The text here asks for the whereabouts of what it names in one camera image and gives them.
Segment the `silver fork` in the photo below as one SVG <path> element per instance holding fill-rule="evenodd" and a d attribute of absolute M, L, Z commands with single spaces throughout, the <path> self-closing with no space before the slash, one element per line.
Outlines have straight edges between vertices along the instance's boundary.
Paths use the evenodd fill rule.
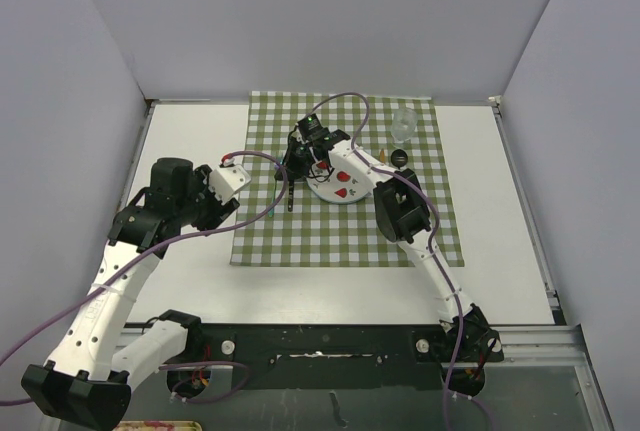
<path fill-rule="evenodd" d="M 290 213 L 293 212 L 294 194 L 295 194 L 295 180 L 289 180 L 288 191 L 287 191 L 287 211 Z"/>

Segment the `green white checkered tablecloth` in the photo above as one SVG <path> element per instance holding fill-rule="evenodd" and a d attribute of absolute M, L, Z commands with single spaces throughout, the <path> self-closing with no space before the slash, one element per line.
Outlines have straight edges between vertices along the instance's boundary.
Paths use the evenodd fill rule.
<path fill-rule="evenodd" d="M 250 96 L 245 147 L 281 159 L 294 124 L 314 105 L 330 129 L 353 133 L 364 129 L 358 145 L 374 158 L 393 151 L 391 123 L 395 110 L 418 114 L 413 137 L 402 147 L 427 197 L 440 217 L 436 242 L 452 267 L 465 264 L 448 173 L 433 101 L 429 97 L 340 97 L 327 102 L 321 94 L 254 91 Z M 256 223 L 235 231 L 230 262 L 257 267 L 406 267 L 409 260 L 388 242 L 375 222 L 373 199 L 331 204 L 317 198 L 304 182 L 295 184 L 293 212 L 287 199 Z"/>

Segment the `white plate with strawberries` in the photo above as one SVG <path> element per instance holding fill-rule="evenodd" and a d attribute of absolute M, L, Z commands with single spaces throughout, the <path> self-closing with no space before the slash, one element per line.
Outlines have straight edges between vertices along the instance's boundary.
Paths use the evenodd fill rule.
<path fill-rule="evenodd" d="M 367 188 L 349 173 L 325 162 L 311 166 L 307 185 L 317 198 L 331 204 L 353 204 L 370 195 Z"/>

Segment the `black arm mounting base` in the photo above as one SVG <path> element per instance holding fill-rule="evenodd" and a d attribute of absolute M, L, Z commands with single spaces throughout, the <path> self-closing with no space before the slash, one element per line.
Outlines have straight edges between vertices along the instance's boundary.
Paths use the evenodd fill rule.
<path fill-rule="evenodd" d="M 170 358 L 170 390 L 201 397 L 225 371 L 238 390 L 409 387 L 477 395 L 504 352 L 495 331 L 439 325 L 204 324 Z"/>

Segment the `black spoon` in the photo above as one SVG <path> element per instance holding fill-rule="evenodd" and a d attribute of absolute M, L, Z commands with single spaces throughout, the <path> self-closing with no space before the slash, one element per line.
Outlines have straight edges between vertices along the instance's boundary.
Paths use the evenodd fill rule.
<path fill-rule="evenodd" d="M 391 164 L 397 168 L 402 169 L 408 165 L 408 154 L 403 149 L 395 149 L 390 156 Z"/>

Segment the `iridescent rainbow fork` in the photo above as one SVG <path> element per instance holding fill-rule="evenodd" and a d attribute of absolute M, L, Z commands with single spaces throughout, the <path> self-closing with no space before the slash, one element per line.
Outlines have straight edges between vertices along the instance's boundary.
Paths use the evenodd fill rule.
<path fill-rule="evenodd" d="M 280 185 L 280 180 L 277 178 L 277 172 L 279 170 L 278 165 L 274 166 L 274 177 L 273 177 L 273 186 L 272 186 L 272 201 L 275 201 L 277 196 L 279 195 L 280 189 L 281 189 L 281 185 Z M 267 213 L 267 217 L 269 219 L 273 218 L 275 214 L 275 209 L 272 208 L 268 213 Z"/>

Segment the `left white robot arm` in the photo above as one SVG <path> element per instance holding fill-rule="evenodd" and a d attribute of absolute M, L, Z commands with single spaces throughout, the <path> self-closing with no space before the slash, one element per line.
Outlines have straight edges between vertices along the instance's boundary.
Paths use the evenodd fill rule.
<path fill-rule="evenodd" d="M 168 310 L 146 334 L 117 348 L 145 282 L 166 252 L 160 244 L 185 227 L 218 228 L 239 207 L 237 193 L 251 181 L 227 160 L 215 169 L 181 158 L 160 158 L 148 186 L 119 211 L 87 302 L 42 365 L 31 365 L 21 386 L 40 411 L 92 430 L 112 430 L 133 391 L 167 360 L 190 362 L 205 344 L 200 318 Z"/>

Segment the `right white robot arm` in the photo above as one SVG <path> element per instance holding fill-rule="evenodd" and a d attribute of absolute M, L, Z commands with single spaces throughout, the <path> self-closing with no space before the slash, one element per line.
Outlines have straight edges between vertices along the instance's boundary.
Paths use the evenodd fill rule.
<path fill-rule="evenodd" d="M 283 167 L 290 179 L 306 180 L 318 198 L 330 203 L 372 196 L 378 230 L 405 252 L 435 293 L 448 353 L 459 360 L 503 358 L 498 332 L 450 274 L 435 241 L 439 220 L 414 171 L 384 165 L 344 131 L 324 127 L 315 114 L 289 133 Z"/>

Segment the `clear drinking glass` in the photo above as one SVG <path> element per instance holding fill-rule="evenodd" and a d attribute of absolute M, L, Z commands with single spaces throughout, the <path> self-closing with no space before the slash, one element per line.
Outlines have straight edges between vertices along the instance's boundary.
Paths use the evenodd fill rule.
<path fill-rule="evenodd" d="M 410 108 L 399 108 L 394 111 L 391 123 L 391 137 L 395 146 L 401 147 L 409 141 L 417 128 L 418 114 Z"/>

